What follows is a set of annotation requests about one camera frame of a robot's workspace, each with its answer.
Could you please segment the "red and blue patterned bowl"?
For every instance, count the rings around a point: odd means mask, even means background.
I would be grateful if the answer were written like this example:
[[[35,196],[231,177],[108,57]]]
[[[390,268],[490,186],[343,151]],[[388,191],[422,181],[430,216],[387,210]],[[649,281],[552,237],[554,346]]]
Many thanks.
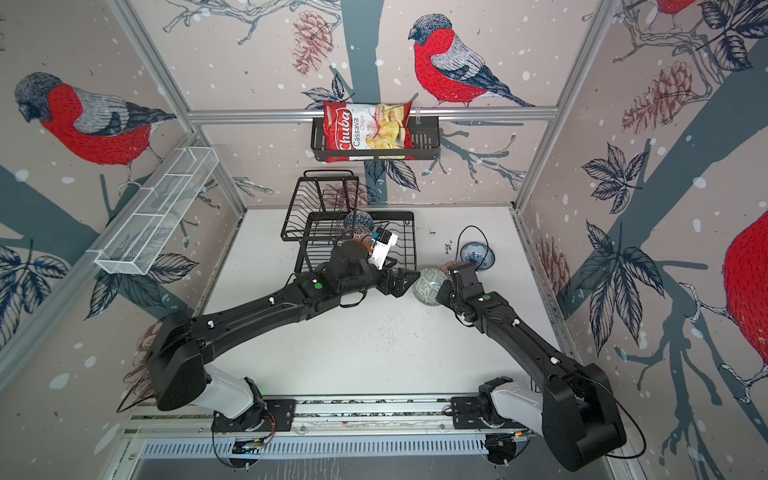
[[[460,264],[461,264],[461,261],[448,262],[441,266],[441,270],[444,273],[449,274],[451,271],[455,270]]]

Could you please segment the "grey green patterned bowl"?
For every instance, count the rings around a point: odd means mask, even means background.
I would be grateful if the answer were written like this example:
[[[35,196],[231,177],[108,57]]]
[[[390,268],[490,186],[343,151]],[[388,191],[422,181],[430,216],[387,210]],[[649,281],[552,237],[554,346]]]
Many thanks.
[[[436,307],[440,305],[437,297],[447,276],[438,268],[424,268],[417,281],[411,287],[414,297],[423,305]]]

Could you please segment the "blue floral ceramic bowl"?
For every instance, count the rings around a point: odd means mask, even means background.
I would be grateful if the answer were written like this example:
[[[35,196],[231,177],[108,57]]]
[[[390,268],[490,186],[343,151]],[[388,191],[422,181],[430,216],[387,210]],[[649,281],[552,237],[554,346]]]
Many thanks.
[[[496,261],[493,249],[486,243],[477,241],[463,245],[459,251],[459,258],[462,262],[472,263],[478,271],[489,270]]]

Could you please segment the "white maroon patterned bowl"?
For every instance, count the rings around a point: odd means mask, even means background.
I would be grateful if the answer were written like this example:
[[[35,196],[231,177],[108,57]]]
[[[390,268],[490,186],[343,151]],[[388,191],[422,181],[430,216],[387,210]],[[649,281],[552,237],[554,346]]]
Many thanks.
[[[364,226],[355,226],[348,232],[350,240],[368,241],[372,239],[372,231]]]

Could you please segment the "dark blue patterned bowl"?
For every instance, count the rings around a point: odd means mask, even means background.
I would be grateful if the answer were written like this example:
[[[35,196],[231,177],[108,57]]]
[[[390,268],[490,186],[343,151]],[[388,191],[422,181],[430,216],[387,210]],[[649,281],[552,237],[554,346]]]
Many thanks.
[[[350,229],[360,227],[372,231],[374,229],[374,220],[368,212],[357,210],[349,212],[345,216],[343,219],[343,226]]]

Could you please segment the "black wire dish rack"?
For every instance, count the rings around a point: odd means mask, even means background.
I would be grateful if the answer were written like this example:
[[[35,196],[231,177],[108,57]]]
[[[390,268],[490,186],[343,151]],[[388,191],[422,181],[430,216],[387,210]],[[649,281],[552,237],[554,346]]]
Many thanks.
[[[281,239],[298,244],[296,274],[318,269],[329,261],[332,249],[348,238],[343,226],[349,212],[368,212],[374,229],[382,227],[398,235],[384,266],[418,271],[415,217],[409,211],[371,210],[361,180],[350,170],[310,169],[296,182],[281,230]]]

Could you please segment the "orange plastic bowl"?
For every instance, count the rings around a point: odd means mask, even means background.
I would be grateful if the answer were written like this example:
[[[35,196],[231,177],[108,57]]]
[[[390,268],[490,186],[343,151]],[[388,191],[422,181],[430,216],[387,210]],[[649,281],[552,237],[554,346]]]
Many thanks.
[[[371,252],[373,249],[373,241],[371,239],[356,239],[356,242],[361,243],[364,245],[368,252]]]

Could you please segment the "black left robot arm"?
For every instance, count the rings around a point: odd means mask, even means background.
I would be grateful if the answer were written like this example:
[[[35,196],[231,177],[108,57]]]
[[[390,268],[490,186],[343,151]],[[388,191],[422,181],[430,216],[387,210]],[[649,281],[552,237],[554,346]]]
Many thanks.
[[[167,315],[151,346],[147,371],[157,408],[172,411],[199,403],[214,384],[205,366],[230,349],[285,325],[342,308],[342,298],[376,289],[403,296],[420,273],[398,267],[394,260],[377,267],[360,242],[332,249],[317,269],[299,273],[283,288],[245,304],[197,317]]]

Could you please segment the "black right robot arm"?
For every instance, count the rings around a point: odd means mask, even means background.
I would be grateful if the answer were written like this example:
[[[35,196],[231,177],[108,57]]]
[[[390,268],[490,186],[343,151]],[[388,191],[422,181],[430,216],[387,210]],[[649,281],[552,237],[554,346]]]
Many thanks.
[[[569,471],[625,445],[619,406],[603,370],[580,364],[543,339],[505,298],[484,291],[472,264],[450,271],[438,301],[504,348],[539,388],[527,390],[505,376],[482,384],[469,415],[476,425],[499,429],[518,423],[542,436]]]

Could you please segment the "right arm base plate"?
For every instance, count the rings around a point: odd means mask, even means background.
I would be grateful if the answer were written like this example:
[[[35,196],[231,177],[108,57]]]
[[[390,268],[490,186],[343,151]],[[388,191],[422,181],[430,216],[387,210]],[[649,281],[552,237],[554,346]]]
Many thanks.
[[[528,430],[526,426],[515,420],[491,414],[490,410],[482,405],[478,396],[452,397],[446,412],[451,417],[453,428],[456,430]]]

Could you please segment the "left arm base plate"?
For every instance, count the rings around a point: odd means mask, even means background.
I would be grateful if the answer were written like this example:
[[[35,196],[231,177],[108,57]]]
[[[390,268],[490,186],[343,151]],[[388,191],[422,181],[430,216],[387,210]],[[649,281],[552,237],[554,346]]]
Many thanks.
[[[291,430],[297,402],[278,398],[257,401],[237,418],[214,413],[211,431],[215,433],[279,433]]]

